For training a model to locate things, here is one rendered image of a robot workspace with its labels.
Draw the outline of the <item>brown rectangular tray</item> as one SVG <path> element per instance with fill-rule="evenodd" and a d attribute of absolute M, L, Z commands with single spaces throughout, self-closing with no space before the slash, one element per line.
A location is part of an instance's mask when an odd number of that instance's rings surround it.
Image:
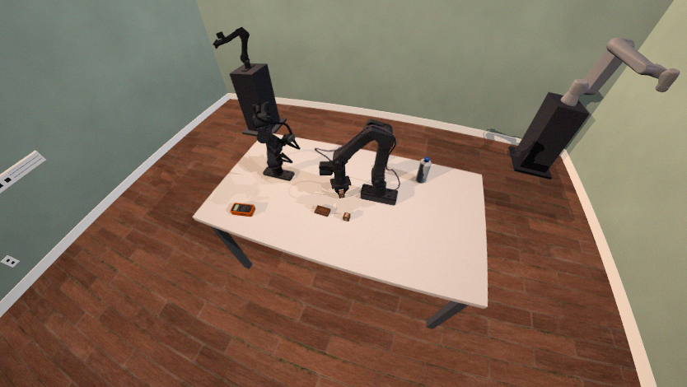
<path fill-rule="evenodd" d="M 315 213 L 327 217 L 327 216 L 329 215 L 329 213 L 330 213 L 330 208 L 322 207 L 322 206 L 317 205 L 317 207 L 316 207 L 316 209 L 315 209 Z"/>

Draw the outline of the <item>orange digital multimeter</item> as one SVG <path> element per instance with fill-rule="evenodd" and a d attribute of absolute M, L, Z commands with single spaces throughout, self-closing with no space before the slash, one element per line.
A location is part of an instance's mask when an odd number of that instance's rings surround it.
<path fill-rule="evenodd" d="M 234 203 L 231 208 L 232 215 L 252 217 L 255 212 L 254 204 Z"/>

